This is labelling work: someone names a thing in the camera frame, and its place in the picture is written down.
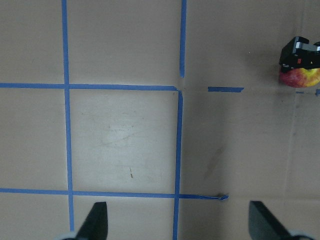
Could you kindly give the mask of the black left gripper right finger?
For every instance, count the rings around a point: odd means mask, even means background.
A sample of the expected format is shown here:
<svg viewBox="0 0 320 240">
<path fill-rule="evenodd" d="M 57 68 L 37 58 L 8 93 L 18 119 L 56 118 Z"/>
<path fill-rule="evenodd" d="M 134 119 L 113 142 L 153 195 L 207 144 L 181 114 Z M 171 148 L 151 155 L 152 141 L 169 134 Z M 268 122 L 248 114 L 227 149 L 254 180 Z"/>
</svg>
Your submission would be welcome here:
<svg viewBox="0 0 320 240">
<path fill-rule="evenodd" d="M 262 201 L 251 200 L 248 210 L 248 232 L 252 240 L 299 240 L 271 213 Z"/>
</svg>

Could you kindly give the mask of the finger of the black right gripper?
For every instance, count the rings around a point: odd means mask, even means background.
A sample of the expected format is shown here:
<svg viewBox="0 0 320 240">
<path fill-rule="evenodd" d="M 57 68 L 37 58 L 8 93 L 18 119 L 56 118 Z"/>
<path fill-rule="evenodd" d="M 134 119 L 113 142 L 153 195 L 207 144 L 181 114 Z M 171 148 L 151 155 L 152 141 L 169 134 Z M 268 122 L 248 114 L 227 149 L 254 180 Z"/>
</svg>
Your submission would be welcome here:
<svg viewBox="0 0 320 240">
<path fill-rule="evenodd" d="M 320 42 L 310 44 L 307 38 L 295 36 L 281 50 L 280 71 L 287 73 L 294 69 L 318 69 L 320 67 Z"/>
</svg>

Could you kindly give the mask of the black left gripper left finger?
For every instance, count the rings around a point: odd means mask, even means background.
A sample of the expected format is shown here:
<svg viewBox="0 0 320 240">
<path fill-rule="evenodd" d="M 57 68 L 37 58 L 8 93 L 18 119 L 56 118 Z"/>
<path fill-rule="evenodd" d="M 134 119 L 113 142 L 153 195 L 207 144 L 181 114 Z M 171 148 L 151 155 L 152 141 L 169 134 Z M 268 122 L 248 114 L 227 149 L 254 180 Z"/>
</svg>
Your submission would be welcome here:
<svg viewBox="0 0 320 240">
<path fill-rule="evenodd" d="M 108 237 L 108 210 L 106 202 L 95 202 L 75 235 L 75 240 L 106 240 Z"/>
</svg>

